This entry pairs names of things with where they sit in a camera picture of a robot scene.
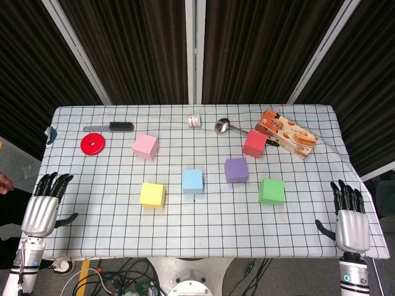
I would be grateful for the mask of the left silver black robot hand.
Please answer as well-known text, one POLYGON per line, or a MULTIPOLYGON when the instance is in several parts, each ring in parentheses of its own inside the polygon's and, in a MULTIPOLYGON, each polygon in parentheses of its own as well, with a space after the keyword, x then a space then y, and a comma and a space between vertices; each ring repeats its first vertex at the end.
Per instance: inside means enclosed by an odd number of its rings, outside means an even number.
POLYGON ((57 172, 44 175, 38 182, 34 194, 30 197, 22 221, 21 230, 27 236, 47 237, 54 229, 73 222, 78 213, 57 220, 60 202, 73 175, 60 175, 57 172))

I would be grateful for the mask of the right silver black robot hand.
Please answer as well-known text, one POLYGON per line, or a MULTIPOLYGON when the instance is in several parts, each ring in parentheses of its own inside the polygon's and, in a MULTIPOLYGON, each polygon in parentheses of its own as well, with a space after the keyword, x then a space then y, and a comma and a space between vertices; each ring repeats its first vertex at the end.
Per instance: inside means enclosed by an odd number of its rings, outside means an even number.
POLYGON ((336 231, 325 228, 315 220, 317 229, 336 242, 345 253, 364 253, 370 249, 369 222, 361 192, 345 184, 343 180, 331 182, 333 190, 336 231))

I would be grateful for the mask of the green foam cube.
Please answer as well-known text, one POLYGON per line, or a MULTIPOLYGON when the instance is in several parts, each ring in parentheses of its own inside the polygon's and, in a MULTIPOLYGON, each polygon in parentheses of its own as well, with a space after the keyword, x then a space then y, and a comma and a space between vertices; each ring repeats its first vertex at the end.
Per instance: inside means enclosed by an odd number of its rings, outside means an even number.
POLYGON ((282 180, 264 179, 259 185, 258 201, 261 204, 280 204, 285 201, 285 184, 282 180))

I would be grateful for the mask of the yellow foam cube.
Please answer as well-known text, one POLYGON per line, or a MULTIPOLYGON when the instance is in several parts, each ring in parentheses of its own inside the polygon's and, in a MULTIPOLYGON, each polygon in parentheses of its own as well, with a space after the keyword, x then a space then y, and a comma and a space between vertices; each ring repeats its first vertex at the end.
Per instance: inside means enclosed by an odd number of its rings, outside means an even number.
POLYGON ((163 184, 143 183, 140 204, 144 207, 163 208, 165 201, 165 186, 163 184))

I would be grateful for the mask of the pink foam cube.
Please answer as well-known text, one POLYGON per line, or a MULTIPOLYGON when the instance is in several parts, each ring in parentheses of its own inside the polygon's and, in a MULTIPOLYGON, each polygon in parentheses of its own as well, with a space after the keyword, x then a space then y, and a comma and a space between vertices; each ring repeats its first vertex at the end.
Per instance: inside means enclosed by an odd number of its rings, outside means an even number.
POLYGON ((146 160, 153 161, 159 148, 159 141, 156 137, 143 133, 138 133, 132 145, 133 152, 146 160))

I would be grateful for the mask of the red foam cube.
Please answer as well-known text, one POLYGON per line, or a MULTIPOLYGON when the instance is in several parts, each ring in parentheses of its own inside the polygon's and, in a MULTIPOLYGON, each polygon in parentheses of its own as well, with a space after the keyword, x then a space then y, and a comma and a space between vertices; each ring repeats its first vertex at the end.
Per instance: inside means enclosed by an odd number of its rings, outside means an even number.
POLYGON ((266 134, 262 134, 256 130, 251 129, 247 134, 242 153, 255 158, 260 158, 265 149, 267 138, 268 137, 266 134))

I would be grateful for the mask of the purple foam cube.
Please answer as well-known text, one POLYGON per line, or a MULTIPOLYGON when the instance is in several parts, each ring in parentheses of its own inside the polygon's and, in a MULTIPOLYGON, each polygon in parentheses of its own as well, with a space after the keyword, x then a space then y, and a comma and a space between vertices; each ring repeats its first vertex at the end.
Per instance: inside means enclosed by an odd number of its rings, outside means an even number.
POLYGON ((249 178, 245 158, 229 158, 225 161, 225 177, 227 183, 244 183, 249 178))

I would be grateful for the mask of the light blue foam cube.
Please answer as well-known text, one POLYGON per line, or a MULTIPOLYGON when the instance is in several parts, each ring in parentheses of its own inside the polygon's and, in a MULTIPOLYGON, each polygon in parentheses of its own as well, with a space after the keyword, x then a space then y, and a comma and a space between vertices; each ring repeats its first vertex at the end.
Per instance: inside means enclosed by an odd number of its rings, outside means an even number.
POLYGON ((185 169, 182 172, 184 194, 202 194, 203 178, 201 169, 185 169))

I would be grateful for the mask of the white partition base bar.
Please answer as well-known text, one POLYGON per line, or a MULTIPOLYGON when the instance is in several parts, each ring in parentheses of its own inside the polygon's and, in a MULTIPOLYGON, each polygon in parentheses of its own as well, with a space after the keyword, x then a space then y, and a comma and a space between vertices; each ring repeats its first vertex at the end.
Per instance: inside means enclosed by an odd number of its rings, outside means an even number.
POLYGON ((388 170, 388 171, 375 170, 371 173, 367 173, 366 175, 361 176, 360 178, 363 182, 366 182, 374 178, 390 175, 391 173, 394 173, 394 170, 388 170))
POLYGON ((23 155, 25 158, 28 158, 31 161, 34 162, 39 162, 41 163, 41 160, 37 159, 36 157, 32 156, 31 154, 25 152, 24 150, 22 150, 21 148, 17 147, 16 145, 14 145, 13 143, 11 143, 10 141, 8 141, 7 139, 3 138, 0 136, 0 141, 6 145, 7 148, 13 150, 14 152, 23 155))

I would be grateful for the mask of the blue tape scrap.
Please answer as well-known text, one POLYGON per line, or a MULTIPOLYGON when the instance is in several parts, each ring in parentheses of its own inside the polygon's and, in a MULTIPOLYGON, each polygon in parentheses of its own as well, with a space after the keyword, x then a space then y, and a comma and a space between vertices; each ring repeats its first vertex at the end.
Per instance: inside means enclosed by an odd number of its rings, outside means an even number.
POLYGON ((51 145, 57 137, 57 130, 52 126, 48 126, 44 133, 47 136, 46 145, 51 145))

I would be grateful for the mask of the red plastic disc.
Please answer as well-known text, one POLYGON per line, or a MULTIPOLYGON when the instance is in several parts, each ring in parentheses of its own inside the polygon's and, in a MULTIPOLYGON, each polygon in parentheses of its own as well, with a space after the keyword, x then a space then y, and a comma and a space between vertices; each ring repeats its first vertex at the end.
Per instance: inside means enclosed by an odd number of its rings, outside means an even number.
POLYGON ((87 134, 80 143, 82 152, 86 155, 97 155, 105 148, 106 141, 99 133, 87 134))

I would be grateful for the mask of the grey brush black bristles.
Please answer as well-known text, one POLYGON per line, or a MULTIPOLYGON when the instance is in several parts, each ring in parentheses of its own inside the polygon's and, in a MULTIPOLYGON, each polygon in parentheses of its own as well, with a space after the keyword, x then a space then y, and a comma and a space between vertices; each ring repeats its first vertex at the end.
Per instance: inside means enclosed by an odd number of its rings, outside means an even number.
POLYGON ((134 125, 132 122, 112 121, 108 125, 101 126, 84 126, 83 131, 89 133, 109 132, 109 133, 125 133, 133 132, 134 125))

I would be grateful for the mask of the orange biscuit box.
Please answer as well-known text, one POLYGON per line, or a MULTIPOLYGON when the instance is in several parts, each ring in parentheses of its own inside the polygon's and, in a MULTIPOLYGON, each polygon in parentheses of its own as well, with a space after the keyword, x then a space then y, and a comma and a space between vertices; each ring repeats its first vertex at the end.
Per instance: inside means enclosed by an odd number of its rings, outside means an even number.
POLYGON ((301 159, 312 152, 318 141, 312 133, 271 109, 262 114, 255 129, 301 159))

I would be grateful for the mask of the white black checkered tablecloth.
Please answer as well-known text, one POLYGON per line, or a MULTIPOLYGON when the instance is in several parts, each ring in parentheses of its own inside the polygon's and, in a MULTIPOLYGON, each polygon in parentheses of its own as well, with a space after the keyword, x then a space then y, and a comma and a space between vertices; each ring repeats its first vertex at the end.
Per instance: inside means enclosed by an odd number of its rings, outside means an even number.
POLYGON ((242 157, 244 138, 236 131, 214 132, 227 117, 252 128, 266 105, 113 105, 59 107, 51 126, 55 141, 44 151, 40 175, 73 175, 58 217, 72 213, 71 224, 45 238, 45 259, 83 260, 119 257, 339 257, 336 244, 315 225, 335 228, 330 183, 343 180, 364 198, 369 221, 368 257, 387 259, 389 250, 372 198, 350 163, 335 111, 329 105, 274 105, 273 110, 318 138, 301 159, 267 146, 260 158, 246 156, 249 178, 227 183, 225 161, 242 157), (201 127, 190 128, 198 113, 201 127), (98 132, 105 148, 86 155, 84 126, 132 122, 133 132, 98 132), (153 161, 137 156, 138 133, 154 136, 153 161), (184 194, 182 172, 201 169, 202 194, 184 194), (285 201, 260 203, 264 179, 282 180, 285 201), (143 183, 163 184, 163 208, 140 204, 143 183))

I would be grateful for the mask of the white partition post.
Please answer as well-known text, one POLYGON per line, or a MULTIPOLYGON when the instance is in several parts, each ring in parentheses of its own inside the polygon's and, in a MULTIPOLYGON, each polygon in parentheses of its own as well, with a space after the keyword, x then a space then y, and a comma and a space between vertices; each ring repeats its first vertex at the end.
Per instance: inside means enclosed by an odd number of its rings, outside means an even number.
POLYGON ((104 105, 112 105, 112 101, 105 90, 105 87, 100 80, 96 70, 93 67, 86 51, 84 50, 75 30, 72 27, 69 19, 67 18, 61 4, 58 0, 41 0, 56 27, 60 31, 62 37, 65 39, 72 54, 79 63, 81 69, 89 80, 91 86, 100 98, 104 105))
POLYGON ((188 102, 202 104, 206 0, 185 0, 188 102))
POLYGON ((318 45, 318 48, 314 52, 311 60, 306 66, 306 69, 304 70, 302 76, 297 82, 297 85, 293 89, 287 101, 287 104, 294 104, 296 102, 297 98, 301 95, 301 92, 304 90, 304 88, 312 78, 313 74, 318 69, 318 66, 321 64, 323 58, 326 56, 333 43, 342 32, 344 26, 347 24, 360 2, 361 0, 343 1, 341 7, 339 8, 339 11, 335 15, 333 21, 331 22, 329 28, 323 36, 323 39, 318 45))

